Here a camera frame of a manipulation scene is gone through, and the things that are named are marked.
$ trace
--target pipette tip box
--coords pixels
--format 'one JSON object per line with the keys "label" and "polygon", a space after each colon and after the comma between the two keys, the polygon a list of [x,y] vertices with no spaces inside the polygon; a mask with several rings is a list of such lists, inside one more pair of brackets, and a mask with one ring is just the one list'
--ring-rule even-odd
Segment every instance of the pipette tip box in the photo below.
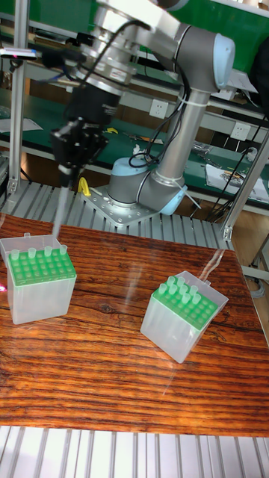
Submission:
{"label": "pipette tip box", "polygon": [[65,315],[75,280],[67,246],[13,249],[7,257],[7,298],[13,322]]}
{"label": "pipette tip box", "polygon": [[26,232],[20,238],[0,239],[0,253],[6,267],[8,256],[12,250],[17,249],[20,252],[25,252],[28,251],[30,247],[34,247],[36,250],[42,250],[45,249],[46,246],[57,249],[60,247],[60,243],[53,235],[31,236],[29,232]]}
{"label": "pipette tip box", "polygon": [[181,364],[228,300],[209,282],[182,272],[152,294],[140,331]]}

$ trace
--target wooden table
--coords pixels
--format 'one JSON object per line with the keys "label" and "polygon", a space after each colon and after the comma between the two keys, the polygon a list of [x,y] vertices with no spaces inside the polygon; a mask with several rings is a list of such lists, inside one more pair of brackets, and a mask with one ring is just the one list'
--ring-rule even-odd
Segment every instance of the wooden table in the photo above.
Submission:
{"label": "wooden table", "polygon": [[[51,230],[6,217],[0,233]],[[0,294],[1,425],[268,436],[268,346],[234,252],[210,276],[228,305],[177,364],[140,325],[158,285],[213,249],[68,226],[60,241],[78,274],[67,316],[14,326]]]}

